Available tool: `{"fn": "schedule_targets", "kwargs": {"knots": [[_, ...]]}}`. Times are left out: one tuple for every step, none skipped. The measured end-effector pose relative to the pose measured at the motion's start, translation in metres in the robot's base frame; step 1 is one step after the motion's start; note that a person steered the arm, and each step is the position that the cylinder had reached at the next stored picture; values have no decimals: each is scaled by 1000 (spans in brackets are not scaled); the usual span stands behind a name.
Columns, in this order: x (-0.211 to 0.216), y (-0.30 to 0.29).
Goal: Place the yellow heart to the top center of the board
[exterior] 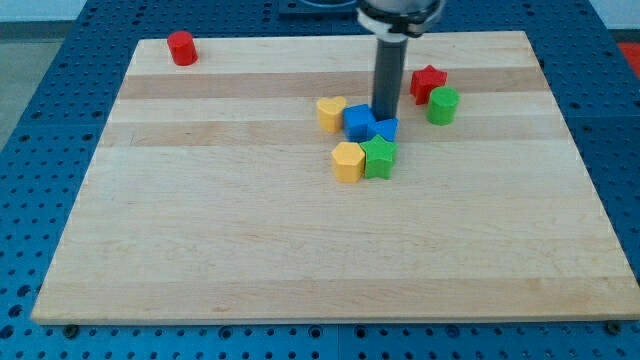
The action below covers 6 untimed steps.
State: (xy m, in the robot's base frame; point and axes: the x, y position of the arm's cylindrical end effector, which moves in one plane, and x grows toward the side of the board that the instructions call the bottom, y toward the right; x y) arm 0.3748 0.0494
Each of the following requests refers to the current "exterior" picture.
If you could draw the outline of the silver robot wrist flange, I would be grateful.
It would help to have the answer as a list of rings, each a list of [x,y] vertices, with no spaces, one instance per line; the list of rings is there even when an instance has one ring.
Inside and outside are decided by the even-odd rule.
[[[445,0],[358,0],[357,20],[379,38],[417,38],[439,22]]]

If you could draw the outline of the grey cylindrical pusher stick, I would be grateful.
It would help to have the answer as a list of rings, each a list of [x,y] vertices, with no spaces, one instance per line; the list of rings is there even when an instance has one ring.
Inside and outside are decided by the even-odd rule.
[[[379,121],[397,114],[407,43],[377,40],[371,110]]]

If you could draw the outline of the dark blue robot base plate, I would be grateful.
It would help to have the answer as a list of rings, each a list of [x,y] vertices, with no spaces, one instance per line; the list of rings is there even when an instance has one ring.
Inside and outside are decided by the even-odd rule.
[[[283,19],[336,18],[355,13],[357,0],[277,0],[278,14]]]

